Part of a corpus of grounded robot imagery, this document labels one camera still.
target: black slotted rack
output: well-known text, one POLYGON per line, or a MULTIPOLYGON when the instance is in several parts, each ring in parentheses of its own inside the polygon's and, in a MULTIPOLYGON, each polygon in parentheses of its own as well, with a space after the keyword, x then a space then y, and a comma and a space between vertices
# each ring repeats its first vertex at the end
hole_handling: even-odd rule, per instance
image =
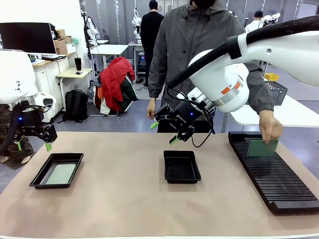
POLYGON ((229 132, 228 139, 272 213, 319 212, 318 198, 277 153, 274 156, 247 156, 250 141, 262 139, 260 133, 229 132))

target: gray jacket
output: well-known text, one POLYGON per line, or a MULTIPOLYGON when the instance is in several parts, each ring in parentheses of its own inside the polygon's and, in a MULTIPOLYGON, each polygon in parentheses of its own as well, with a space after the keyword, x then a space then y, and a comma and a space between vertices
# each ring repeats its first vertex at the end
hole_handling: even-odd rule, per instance
MULTIPOLYGON (((232 14, 222 8, 222 1, 207 11, 200 11, 189 5, 171 10, 164 18, 157 35, 154 56, 150 68, 149 93, 157 98, 165 84, 184 70, 198 53, 214 49, 226 42, 229 36, 244 33, 244 27, 232 14)), ((247 84, 250 89, 249 105, 259 113, 274 109, 273 98, 264 82, 263 70, 256 61, 245 64, 250 71, 247 84)), ((184 81, 176 90, 188 94, 194 84, 190 79, 184 81)), ((169 97, 166 89, 161 104, 176 107, 178 101, 169 97)))

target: clothing pile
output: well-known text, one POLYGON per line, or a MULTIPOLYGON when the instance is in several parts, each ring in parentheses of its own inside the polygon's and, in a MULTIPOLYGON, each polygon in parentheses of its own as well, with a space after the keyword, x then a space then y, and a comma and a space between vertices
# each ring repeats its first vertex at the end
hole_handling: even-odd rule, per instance
POLYGON ((100 74, 102 87, 97 90, 95 103, 98 109, 100 105, 102 114, 108 115, 110 111, 126 112, 132 102, 138 100, 132 85, 134 78, 132 65, 124 57, 114 59, 100 74))

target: face mask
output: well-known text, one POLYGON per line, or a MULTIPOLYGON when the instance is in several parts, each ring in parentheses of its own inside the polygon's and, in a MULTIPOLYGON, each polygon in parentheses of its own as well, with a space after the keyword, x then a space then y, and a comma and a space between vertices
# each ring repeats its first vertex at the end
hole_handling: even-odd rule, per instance
POLYGON ((200 9, 208 9, 214 5, 216 0, 193 0, 200 9))

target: red jacket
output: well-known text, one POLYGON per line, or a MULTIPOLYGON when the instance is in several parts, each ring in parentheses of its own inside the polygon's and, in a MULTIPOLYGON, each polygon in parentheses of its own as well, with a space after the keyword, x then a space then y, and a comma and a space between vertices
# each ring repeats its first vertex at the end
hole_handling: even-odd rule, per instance
POLYGON ((134 80, 134 71, 130 62, 124 57, 114 59, 111 64, 100 74, 103 96, 106 105, 114 111, 121 111, 121 107, 116 102, 123 101, 121 92, 121 84, 126 75, 129 75, 131 80, 134 80))

